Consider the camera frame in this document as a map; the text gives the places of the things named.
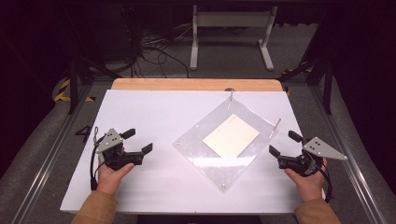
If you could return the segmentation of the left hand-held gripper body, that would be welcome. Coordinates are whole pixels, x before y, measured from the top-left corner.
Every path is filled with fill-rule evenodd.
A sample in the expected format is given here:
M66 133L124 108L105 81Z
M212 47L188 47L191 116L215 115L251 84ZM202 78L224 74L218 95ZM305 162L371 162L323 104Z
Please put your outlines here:
M95 150L100 162L113 170L119 170L128 163L141 165L144 159L142 150L138 152L126 152L123 147L124 140L120 137L120 133L117 133L111 128L98 141L98 146Z

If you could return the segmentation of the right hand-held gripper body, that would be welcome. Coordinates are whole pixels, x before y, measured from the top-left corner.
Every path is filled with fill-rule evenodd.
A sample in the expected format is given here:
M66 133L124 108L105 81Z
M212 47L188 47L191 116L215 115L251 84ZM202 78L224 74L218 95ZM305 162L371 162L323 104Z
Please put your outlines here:
M346 161L347 156L331 147L318 137L310 140L303 138L302 154L297 157L280 156L277 158L280 169L290 168L298 175L307 177L319 171L324 163L323 159Z

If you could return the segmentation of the person's left hand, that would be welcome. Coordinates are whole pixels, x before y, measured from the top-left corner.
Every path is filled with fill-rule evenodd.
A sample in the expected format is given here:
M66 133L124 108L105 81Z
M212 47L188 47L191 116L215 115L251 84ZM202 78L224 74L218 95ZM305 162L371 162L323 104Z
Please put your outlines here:
M133 163L128 163L117 171L106 165L101 166L99 168L98 186L96 190L109 195L115 195L120 187L121 180L127 176L133 168Z

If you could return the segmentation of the person's right hand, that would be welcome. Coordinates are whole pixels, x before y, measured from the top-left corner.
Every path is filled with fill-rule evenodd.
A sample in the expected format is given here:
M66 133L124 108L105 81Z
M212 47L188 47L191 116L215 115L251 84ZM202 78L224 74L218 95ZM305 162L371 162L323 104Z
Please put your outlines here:
M298 175L290 168L284 170L284 173L295 184L303 203L322 198L322 189L325 179L323 173L326 171L326 165L327 161L324 161L321 167L322 172L317 171L314 175L307 177Z

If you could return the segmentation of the cream paper card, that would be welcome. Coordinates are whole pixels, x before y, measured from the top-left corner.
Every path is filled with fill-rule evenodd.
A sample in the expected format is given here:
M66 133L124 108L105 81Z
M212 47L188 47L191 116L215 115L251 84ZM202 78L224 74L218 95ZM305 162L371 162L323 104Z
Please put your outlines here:
M221 158L237 158L260 133L231 114L203 142Z

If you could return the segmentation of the black metal stand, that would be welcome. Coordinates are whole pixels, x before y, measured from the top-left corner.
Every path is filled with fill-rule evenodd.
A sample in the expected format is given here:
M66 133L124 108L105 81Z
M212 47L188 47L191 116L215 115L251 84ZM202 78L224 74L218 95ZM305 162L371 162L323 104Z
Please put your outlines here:
M324 79L324 90L322 96L322 103L324 109L328 115L332 113L331 111L331 97L332 97L332 78L333 78L333 66L332 60L326 57L316 58L312 61L305 63L304 65L299 65L296 70L285 75L280 76L277 80L284 82L297 75L303 73L305 68L313 66L313 70L309 73L308 77L305 79L305 83L308 86L317 86L319 82Z
M109 76L113 79L120 78L120 76L107 69L104 65L100 65L82 56L73 57L69 63L69 79L70 79L70 94L71 103L69 113L72 114L78 106L78 81L81 80L84 85L91 85L94 81L92 72L89 67L93 67L100 73Z

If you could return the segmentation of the clear acrylic sheet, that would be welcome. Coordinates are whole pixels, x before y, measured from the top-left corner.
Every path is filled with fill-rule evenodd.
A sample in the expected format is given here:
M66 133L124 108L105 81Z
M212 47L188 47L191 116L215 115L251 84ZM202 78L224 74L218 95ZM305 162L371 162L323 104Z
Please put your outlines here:
M237 157L221 158L210 149L203 139L224 120L235 114L260 135ZM173 146L220 191L228 190L236 179L245 172L261 151L269 146L274 126L248 107L230 98L219 104L198 123L183 133Z

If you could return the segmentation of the yellow black floor tape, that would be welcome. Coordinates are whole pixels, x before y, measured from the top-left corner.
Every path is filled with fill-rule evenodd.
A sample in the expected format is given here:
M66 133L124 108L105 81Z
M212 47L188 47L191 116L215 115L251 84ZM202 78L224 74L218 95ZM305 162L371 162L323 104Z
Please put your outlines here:
M286 69L286 70L282 71L281 75L282 75L282 76L285 76L285 75L287 75L287 74L293 72L293 71L296 70L296 69L297 69L297 68ZM312 70L313 70L313 66L308 67L308 68L305 68L305 70L303 70L303 72L304 72L304 73L311 73Z
M67 78L64 83L61 85L61 88L58 90L58 93L54 97L55 102L70 102L71 98L69 96L65 96L64 93L67 89L67 87L70 85L70 79Z

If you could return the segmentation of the white metal stand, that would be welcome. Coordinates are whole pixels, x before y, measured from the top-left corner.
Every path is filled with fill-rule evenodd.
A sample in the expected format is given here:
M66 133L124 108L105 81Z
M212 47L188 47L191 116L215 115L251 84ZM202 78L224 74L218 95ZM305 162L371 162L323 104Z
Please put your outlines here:
M266 69L273 71L275 69L270 57L267 44L275 22L277 7L271 9L247 12L247 11L231 11L231 12L209 12L200 11L198 6L193 7L192 12L192 45L191 45L191 61L190 69L196 70L198 67L199 39L198 29L200 27L254 27L264 28L265 32L262 39L258 40L258 45L262 54L262 58Z

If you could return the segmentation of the aluminium floor rail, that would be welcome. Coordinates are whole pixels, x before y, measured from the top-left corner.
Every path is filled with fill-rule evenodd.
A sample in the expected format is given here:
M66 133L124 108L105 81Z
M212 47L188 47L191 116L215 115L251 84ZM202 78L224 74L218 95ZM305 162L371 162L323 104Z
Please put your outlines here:
M91 85L83 85L81 87L80 92L77 94L78 103L75 106L74 110L67 114L64 120L64 123L56 135L56 138L47 153L46 159L44 159L40 169L35 175L35 179L31 184L29 190L25 194L25 197L16 213L14 218L11 221L11 224L24 224L26 219L31 214L33 207L42 191L45 187L47 180L50 177L50 173L59 157L60 150L64 146L64 142L66 136L71 130L71 127L76 120L79 110L82 108L83 103L86 100L86 97L90 93L92 86Z
M344 167L346 168L346 173L349 180L356 191L356 194L361 202L361 205L365 211L371 224L388 224L384 215L380 211L375 197L371 192L356 160L353 158L352 153L349 150L348 145L345 143L343 137L339 133L339 129L332 115L329 115L327 110L323 105L323 97L320 90L317 87L309 87L312 97L319 106L320 112L327 123L332 137L337 145L337 148L347 156L347 160L343 161Z

